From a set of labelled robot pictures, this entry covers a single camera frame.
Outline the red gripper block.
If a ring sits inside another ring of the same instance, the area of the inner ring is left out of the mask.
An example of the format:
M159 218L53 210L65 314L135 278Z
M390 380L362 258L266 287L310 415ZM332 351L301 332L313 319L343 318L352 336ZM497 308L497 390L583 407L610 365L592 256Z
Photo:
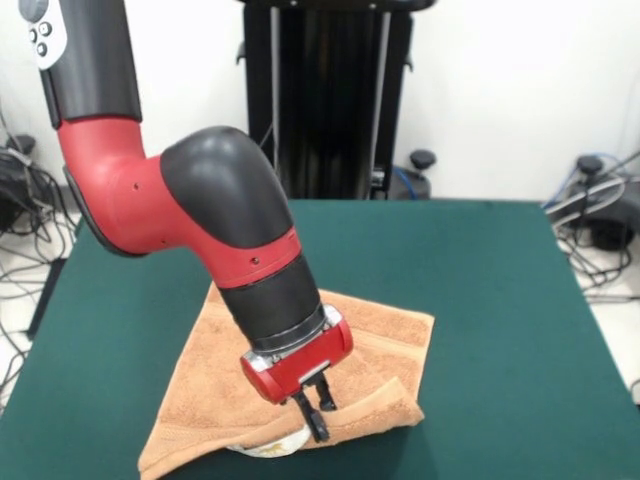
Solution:
M325 320L321 328L300 346L277 354L246 352L240 358L241 369L258 394L272 404L281 404L293 396L316 443L329 440L324 418L301 390L313 377L343 361L353 350L353 337L342 313L333 305L323 305ZM319 375L315 382L321 411L337 406L328 381Z

